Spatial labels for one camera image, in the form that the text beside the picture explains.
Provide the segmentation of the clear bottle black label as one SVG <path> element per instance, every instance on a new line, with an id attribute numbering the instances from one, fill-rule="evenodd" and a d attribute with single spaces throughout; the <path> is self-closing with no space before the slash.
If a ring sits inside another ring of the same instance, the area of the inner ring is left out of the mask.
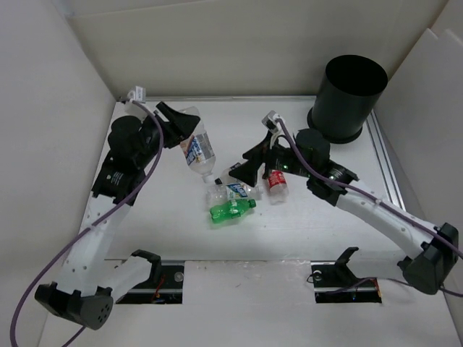
<path id="1" fill-rule="evenodd" d="M 230 166 L 226 168 L 220 176 L 218 176 L 215 180 L 214 183 L 215 185 L 221 185 L 221 184 L 233 184 L 239 182 L 238 179 L 232 177 L 229 175 L 229 172 L 236 169 L 237 167 L 241 166 L 241 163 L 235 163 L 233 166 Z"/>

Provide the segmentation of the clear bottle red blue label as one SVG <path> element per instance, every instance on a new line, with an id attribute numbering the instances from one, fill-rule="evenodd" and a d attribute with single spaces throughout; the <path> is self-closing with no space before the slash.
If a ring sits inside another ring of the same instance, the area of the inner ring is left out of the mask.
<path id="1" fill-rule="evenodd" d="M 202 120 L 193 133 L 180 143 L 189 169 L 202 177 L 206 184 L 214 182 L 213 167 L 216 156 Z"/>

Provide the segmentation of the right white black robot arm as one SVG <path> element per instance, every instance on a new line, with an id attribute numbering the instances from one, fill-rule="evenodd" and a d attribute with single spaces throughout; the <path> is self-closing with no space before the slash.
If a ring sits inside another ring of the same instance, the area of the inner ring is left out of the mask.
<path id="1" fill-rule="evenodd" d="M 307 188 L 321 200 L 353 214 L 395 243 L 406 255 L 398 266 L 405 281 L 433 295 L 455 266 L 459 232 L 448 223 L 435 226 L 379 199 L 357 174 L 330 158 L 331 146 L 314 129 L 298 131 L 290 146 L 279 144 L 282 132 L 266 137 L 244 153 L 244 163 L 230 176 L 255 186 L 258 172 L 268 178 L 274 171 L 307 178 Z"/>

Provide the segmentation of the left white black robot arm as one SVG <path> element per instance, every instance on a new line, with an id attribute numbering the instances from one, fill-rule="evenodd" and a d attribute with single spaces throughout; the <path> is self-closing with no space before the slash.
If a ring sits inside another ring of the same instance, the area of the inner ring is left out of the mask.
<path id="1" fill-rule="evenodd" d="M 53 315 L 100 329 L 109 318 L 114 302 L 138 283 L 154 286 L 161 279 L 161 258 L 138 249 L 116 268 L 111 277 L 102 272 L 104 261 L 119 225 L 149 180 L 164 148 L 173 148 L 192 135 L 200 123 L 192 106 L 176 111 L 164 102 L 149 111 L 133 102 L 134 112 L 111 124 L 109 150 L 91 189 L 83 231 L 66 252 L 58 278 L 40 284 L 35 300 Z"/>

